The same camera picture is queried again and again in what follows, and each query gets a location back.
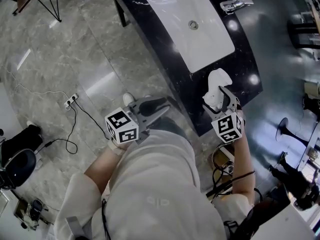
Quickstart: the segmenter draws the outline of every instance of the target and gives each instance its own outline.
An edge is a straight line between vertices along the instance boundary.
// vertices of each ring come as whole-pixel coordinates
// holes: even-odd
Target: forearm
[[[234,167],[232,177],[234,179],[253,171],[254,168],[251,161],[248,140],[245,131],[243,131],[242,138],[237,139],[234,142]],[[248,198],[249,203],[252,204],[255,199],[255,184],[256,177],[254,174],[235,180],[232,183],[232,193],[245,195]]]
[[[105,149],[85,171],[85,175],[91,178],[97,185],[102,194],[121,159],[120,155],[116,155],[109,147]]]

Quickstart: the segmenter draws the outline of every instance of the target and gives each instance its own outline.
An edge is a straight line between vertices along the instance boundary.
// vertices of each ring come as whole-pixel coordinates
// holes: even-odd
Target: power strip
[[[78,94],[74,94],[74,95],[72,95],[65,103],[64,103],[64,107],[65,107],[65,109],[68,109],[69,107],[70,107],[70,105],[76,100],[76,99],[78,99],[79,98],[79,96],[78,96]]]

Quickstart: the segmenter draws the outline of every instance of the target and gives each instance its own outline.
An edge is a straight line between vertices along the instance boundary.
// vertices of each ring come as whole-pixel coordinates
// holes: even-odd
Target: sink drain
[[[190,20],[188,25],[191,30],[197,30],[199,28],[198,23],[194,20]]]

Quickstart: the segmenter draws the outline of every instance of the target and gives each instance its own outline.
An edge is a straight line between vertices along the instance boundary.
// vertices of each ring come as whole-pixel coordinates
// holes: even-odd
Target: gray pants
[[[153,130],[162,130],[171,132],[174,134],[178,134],[181,137],[184,137],[186,140],[188,140],[187,135],[184,130],[182,130],[172,119],[168,117],[161,117],[157,121],[155,121],[151,126],[150,129]]]

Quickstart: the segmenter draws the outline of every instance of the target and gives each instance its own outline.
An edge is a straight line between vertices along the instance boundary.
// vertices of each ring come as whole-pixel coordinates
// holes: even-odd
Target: white cube
[[[139,126],[121,107],[108,114],[104,119],[108,132],[116,143],[132,142],[139,138]]]
[[[242,118],[236,112],[219,118],[211,124],[218,137],[224,143],[229,143],[242,137]]]

